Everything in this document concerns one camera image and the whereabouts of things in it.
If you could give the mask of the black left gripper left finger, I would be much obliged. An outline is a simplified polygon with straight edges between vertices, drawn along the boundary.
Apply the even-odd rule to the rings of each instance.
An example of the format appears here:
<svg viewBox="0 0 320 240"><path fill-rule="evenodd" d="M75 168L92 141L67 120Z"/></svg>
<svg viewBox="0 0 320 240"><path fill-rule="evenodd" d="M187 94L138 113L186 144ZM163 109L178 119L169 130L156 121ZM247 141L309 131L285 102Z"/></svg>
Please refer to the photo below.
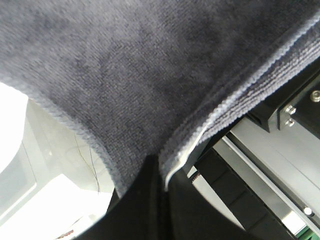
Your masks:
<svg viewBox="0 0 320 240"><path fill-rule="evenodd" d="M79 240L171 240L168 197L156 155L145 158L127 192Z"/></svg>

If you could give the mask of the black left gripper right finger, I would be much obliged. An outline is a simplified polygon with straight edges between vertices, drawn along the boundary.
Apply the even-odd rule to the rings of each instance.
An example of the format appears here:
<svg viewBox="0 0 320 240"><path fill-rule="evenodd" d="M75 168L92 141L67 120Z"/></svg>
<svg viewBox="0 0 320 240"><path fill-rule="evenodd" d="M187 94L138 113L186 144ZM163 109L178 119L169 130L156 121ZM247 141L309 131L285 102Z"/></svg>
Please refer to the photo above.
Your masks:
<svg viewBox="0 0 320 240"><path fill-rule="evenodd" d="M166 240L246 240L248 233L213 207L181 167L165 179Z"/></svg>

